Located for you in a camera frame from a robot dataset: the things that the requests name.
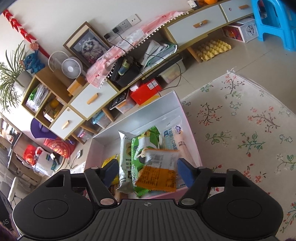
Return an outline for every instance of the white bag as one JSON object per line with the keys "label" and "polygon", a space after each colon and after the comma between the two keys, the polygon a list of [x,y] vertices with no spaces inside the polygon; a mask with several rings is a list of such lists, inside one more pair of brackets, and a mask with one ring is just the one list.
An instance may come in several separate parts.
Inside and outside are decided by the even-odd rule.
{"label": "white bag", "polygon": [[52,160],[50,158],[50,153],[46,152],[41,147],[37,147],[35,155],[36,164],[33,166],[33,168],[51,177],[54,174],[54,170],[57,167],[56,161]]}

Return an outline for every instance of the wooden table leg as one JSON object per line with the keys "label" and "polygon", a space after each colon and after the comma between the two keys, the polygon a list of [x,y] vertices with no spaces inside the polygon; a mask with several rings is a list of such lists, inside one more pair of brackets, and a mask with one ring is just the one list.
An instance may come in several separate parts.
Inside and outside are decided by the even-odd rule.
{"label": "wooden table leg", "polygon": [[74,133],[72,133],[71,136],[73,136],[76,140],[78,140],[82,145],[85,144],[85,143],[83,142],[83,140],[82,140],[80,137],[76,136]]}
{"label": "wooden table leg", "polygon": [[90,131],[91,133],[94,133],[95,135],[98,134],[98,132],[94,129],[92,129],[91,127],[86,126],[85,124],[81,124],[80,127],[82,127],[83,129],[86,129],[88,131]]}
{"label": "wooden table leg", "polygon": [[102,108],[102,111],[105,113],[105,115],[110,119],[110,121],[114,122],[114,118],[112,116],[112,114],[110,113],[110,111],[106,108],[106,107],[103,107]]}
{"label": "wooden table leg", "polygon": [[197,62],[202,62],[202,59],[198,56],[198,54],[194,51],[194,49],[191,46],[188,47],[187,50],[189,51],[189,53],[191,53],[191,55],[196,59]]}

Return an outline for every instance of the orange snack packet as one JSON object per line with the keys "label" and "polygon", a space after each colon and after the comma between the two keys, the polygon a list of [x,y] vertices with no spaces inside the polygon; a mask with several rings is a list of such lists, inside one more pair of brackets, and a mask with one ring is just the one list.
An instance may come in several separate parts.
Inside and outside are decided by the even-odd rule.
{"label": "orange snack packet", "polygon": [[173,150],[145,151],[145,165],[139,171],[136,185],[149,190],[176,191],[176,165],[179,152]]}

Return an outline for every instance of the blue plush toy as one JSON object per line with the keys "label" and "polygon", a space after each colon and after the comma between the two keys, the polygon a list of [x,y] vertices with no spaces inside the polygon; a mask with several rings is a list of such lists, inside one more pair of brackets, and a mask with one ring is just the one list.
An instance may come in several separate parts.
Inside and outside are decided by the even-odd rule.
{"label": "blue plush toy", "polygon": [[31,69],[31,74],[36,74],[38,71],[43,69],[45,65],[40,62],[40,59],[38,59],[38,52],[39,52],[38,44],[32,43],[30,45],[30,48],[34,50],[34,53],[26,56],[24,61],[20,61],[20,64],[23,66],[25,70]]}

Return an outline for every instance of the white fan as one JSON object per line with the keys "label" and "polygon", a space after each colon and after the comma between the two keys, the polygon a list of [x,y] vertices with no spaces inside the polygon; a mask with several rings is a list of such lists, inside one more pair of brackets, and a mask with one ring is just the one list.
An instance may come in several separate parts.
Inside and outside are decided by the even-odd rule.
{"label": "white fan", "polygon": [[62,70],[62,63],[68,59],[69,56],[63,51],[56,51],[50,55],[48,59],[48,67],[53,72],[56,69]]}
{"label": "white fan", "polygon": [[82,71],[82,63],[76,57],[70,57],[62,63],[62,71],[70,79],[76,79]]}

